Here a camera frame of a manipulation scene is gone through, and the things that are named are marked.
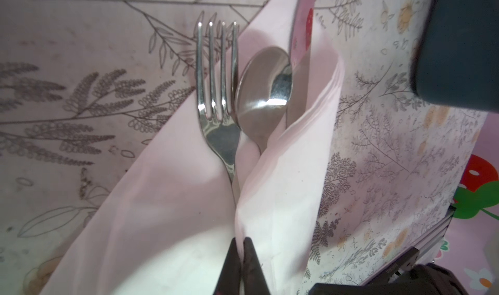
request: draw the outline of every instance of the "silver spoon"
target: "silver spoon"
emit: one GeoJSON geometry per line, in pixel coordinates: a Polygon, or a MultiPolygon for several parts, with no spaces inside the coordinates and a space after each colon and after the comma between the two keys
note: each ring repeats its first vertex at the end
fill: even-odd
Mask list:
{"type": "Polygon", "coordinates": [[[277,46],[259,51],[242,74],[235,93],[235,115],[260,153],[286,113],[291,88],[290,57],[277,46]]]}

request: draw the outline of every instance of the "white flower with orange center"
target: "white flower with orange center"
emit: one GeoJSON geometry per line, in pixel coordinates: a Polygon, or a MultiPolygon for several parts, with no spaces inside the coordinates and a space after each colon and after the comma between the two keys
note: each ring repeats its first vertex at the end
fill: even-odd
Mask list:
{"type": "Polygon", "coordinates": [[[471,278],[470,287],[473,290],[488,290],[494,282],[494,276],[485,268],[479,272],[465,268],[465,273],[471,278]]]}

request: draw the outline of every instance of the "knife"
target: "knife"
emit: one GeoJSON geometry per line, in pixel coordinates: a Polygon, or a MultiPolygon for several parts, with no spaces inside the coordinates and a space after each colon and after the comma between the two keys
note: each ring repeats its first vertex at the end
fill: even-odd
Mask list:
{"type": "Polygon", "coordinates": [[[287,104],[286,127],[302,116],[307,104],[314,4],[315,0],[298,0],[296,5],[290,43],[293,87],[287,104]]]}

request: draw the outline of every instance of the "pink napkin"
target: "pink napkin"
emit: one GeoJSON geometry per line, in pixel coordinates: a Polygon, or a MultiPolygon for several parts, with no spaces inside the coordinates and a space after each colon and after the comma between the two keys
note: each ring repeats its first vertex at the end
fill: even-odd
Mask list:
{"type": "MultiPolygon", "coordinates": [[[[295,5],[270,0],[241,33],[240,71],[266,46],[288,50],[295,5]]],[[[211,293],[234,236],[239,244],[253,239],[272,294],[295,294],[308,260],[344,74],[317,23],[311,56],[305,114],[287,130],[278,127],[261,157],[241,137],[237,209],[191,95],[72,244],[42,294],[211,293]]]]}

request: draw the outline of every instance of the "fork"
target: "fork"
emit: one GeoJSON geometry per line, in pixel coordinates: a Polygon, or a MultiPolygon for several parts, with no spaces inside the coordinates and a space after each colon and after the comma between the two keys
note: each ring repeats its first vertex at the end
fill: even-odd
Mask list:
{"type": "MultiPolygon", "coordinates": [[[[199,124],[208,146],[216,153],[224,163],[228,177],[233,185],[235,175],[235,151],[239,143],[240,129],[233,119],[234,92],[238,84],[238,43],[237,24],[234,22],[232,31],[232,63],[231,63],[231,88],[229,98],[226,90],[226,48],[225,48],[225,23],[221,24],[221,58],[220,58],[220,98],[218,102],[215,88],[215,52],[213,23],[208,26],[209,40],[209,90],[208,99],[210,103],[205,104],[205,85],[203,77],[203,25],[198,23],[198,38],[196,44],[196,91],[198,94],[199,124]],[[221,105],[221,117],[217,114],[217,108],[221,105]]],[[[234,188],[234,204],[239,198],[239,189],[234,188]]]]}

